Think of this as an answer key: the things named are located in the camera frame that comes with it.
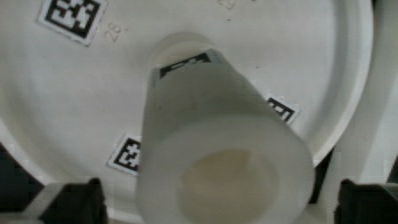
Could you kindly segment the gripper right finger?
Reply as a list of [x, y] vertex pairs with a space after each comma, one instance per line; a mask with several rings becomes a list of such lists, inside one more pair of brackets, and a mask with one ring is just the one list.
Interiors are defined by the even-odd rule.
[[334, 224], [398, 224], [398, 184], [341, 181]]

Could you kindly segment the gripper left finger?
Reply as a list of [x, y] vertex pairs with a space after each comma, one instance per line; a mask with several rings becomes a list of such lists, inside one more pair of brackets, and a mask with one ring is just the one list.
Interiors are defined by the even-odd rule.
[[11, 224], [109, 224], [100, 179], [50, 184]]

